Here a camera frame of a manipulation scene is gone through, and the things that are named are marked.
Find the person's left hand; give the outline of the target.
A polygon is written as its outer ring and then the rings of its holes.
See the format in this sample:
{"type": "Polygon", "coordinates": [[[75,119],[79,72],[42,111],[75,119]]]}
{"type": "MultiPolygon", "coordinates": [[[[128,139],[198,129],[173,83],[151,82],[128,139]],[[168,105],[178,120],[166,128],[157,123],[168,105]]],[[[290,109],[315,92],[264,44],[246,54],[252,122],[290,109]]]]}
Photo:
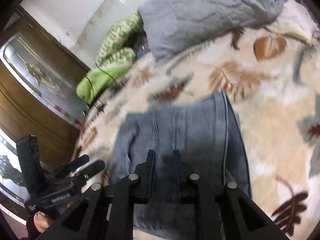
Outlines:
{"type": "Polygon", "coordinates": [[[35,228],[40,233],[45,232],[54,222],[48,215],[42,213],[41,211],[35,214],[33,221],[35,228]]]}

